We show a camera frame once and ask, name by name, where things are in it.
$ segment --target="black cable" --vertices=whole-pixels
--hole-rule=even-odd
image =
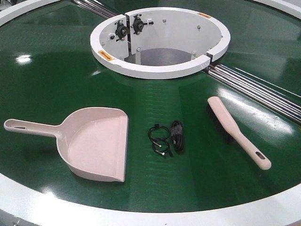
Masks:
[[[153,138],[151,136],[151,133],[152,133],[152,131],[157,130],[157,129],[164,129],[165,131],[168,132],[168,135],[166,137],[156,137],[156,138]],[[163,155],[163,156],[166,153],[169,153],[169,155],[171,157],[173,157],[173,154],[170,151],[169,143],[166,141],[170,137],[170,131],[169,131],[169,129],[166,126],[160,126],[160,124],[155,124],[154,127],[152,127],[152,128],[149,129],[147,135],[148,135],[150,141],[152,142],[152,149],[154,150],[154,152],[157,152],[157,153],[159,153],[160,155]],[[160,144],[161,142],[164,142],[164,144],[166,145],[166,149],[164,149],[163,151],[158,150],[156,148],[156,146],[158,146],[160,148],[162,147],[162,145]]]
[[[183,125],[180,121],[175,120],[170,127],[174,149],[177,152],[181,152],[183,150]]]

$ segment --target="sticker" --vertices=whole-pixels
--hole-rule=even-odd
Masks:
[[[113,60],[113,57],[103,50],[100,50],[98,53],[101,54],[107,61]]]
[[[208,18],[208,19],[210,19],[212,16],[209,16],[209,15],[207,15],[207,14],[205,14],[205,13],[198,13],[199,15],[201,15],[201,16],[204,16],[204,17],[206,17],[206,18]]]

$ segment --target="dustpan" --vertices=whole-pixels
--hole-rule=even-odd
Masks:
[[[55,137],[57,149],[76,175],[97,181],[125,181],[126,113],[116,108],[88,107],[52,126],[9,119],[8,131]]]

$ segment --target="green surface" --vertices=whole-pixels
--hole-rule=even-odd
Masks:
[[[106,3],[120,12],[173,6],[218,18],[232,36],[220,62],[272,82],[291,92],[283,91],[284,95],[300,102],[300,20],[243,0]],[[91,31],[102,21],[62,1],[2,26],[0,119],[56,125],[83,107],[124,110],[129,116],[125,183],[77,177],[60,158],[54,138],[4,129],[0,129],[2,174],[60,199],[139,212],[228,207],[300,183],[300,125],[203,72],[156,81],[112,72],[94,59],[89,46]],[[20,62],[18,57],[25,55],[28,61]],[[260,170],[237,143],[225,142],[207,112],[210,96],[220,96],[243,133],[270,158],[270,170]],[[164,158],[153,152],[147,131],[154,123],[168,126],[173,120],[184,124],[185,152]]]

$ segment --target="white rim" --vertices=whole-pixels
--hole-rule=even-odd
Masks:
[[[27,0],[0,12],[0,26],[35,8],[57,0]],[[256,0],[283,10],[280,0]],[[301,8],[283,10],[301,18]],[[301,184],[279,194],[243,205],[189,213],[133,213],[105,210],[49,197],[0,174],[0,216],[19,225],[288,225],[301,219]]]

